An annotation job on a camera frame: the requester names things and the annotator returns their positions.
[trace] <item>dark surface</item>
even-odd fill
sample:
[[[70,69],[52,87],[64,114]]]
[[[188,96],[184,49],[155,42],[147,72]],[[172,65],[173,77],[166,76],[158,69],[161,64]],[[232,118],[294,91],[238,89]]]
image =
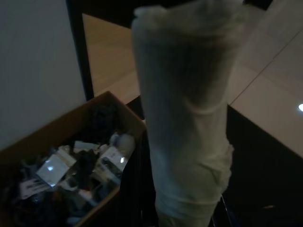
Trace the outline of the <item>dark surface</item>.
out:
[[[83,1],[66,0],[86,100],[94,97],[82,19]]]
[[[244,0],[246,4],[252,4],[258,8],[267,10],[273,0]]]
[[[128,106],[144,118],[140,97]],[[230,106],[226,132],[235,151],[223,196],[240,226],[303,223],[303,159]]]

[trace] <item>white label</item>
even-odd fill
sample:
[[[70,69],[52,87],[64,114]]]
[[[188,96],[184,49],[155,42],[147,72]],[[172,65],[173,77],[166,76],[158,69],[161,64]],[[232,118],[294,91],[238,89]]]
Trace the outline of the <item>white label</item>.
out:
[[[48,185],[54,187],[69,170],[69,167],[57,155],[52,155],[36,174]]]
[[[47,184],[36,178],[21,182],[19,186],[22,200],[25,200],[28,197],[35,195],[39,192],[43,192],[47,189],[50,189]]]
[[[121,171],[124,170],[127,164],[127,159],[120,153],[117,148],[113,146],[107,149],[107,151],[101,156],[101,159],[105,157],[107,157]]]

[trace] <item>white floor tile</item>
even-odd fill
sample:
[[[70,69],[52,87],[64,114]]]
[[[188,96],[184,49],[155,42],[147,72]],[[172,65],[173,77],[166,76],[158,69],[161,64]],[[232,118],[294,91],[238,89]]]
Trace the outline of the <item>white floor tile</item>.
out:
[[[303,157],[303,112],[298,111],[301,101],[259,76],[232,107]]]
[[[302,0],[276,0],[258,27],[268,35],[288,43],[303,27]]]
[[[236,62],[229,81],[228,104],[231,104],[257,75],[257,72],[243,63]]]
[[[294,37],[294,39],[289,43],[289,47],[303,50],[303,31],[299,32]]]
[[[286,47],[261,76],[303,100],[303,50]]]
[[[237,59],[260,73],[283,47],[282,42],[256,29],[240,49]]]
[[[248,16],[247,16],[247,23],[255,26],[259,23],[259,21],[263,18],[266,11],[259,9],[257,7],[254,7],[252,5],[245,5],[244,6],[247,10]]]

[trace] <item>open cardboard box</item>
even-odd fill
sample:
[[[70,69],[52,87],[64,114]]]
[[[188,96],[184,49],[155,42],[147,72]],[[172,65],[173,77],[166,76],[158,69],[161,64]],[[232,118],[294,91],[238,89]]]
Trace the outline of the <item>open cardboard box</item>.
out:
[[[65,140],[79,132],[87,124],[89,110],[96,103],[113,103],[118,109],[119,117],[125,128],[130,130],[138,141],[141,134],[145,131],[145,124],[110,92],[103,93],[19,142],[0,151],[0,189],[3,188],[1,184],[9,177],[9,173],[18,170],[21,159],[31,159],[38,154],[46,155],[51,146],[58,147]],[[115,188],[99,205],[94,207],[76,227],[88,224],[118,193],[119,187]],[[12,218],[3,207],[1,207],[0,211],[0,226],[13,226]]]

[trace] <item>white fabric sack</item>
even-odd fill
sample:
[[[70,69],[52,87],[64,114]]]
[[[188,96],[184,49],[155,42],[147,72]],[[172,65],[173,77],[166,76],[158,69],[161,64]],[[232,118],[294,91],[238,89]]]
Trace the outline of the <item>white fabric sack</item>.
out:
[[[206,227],[231,175],[227,84],[240,0],[135,10],[134,56],[161,226]]]

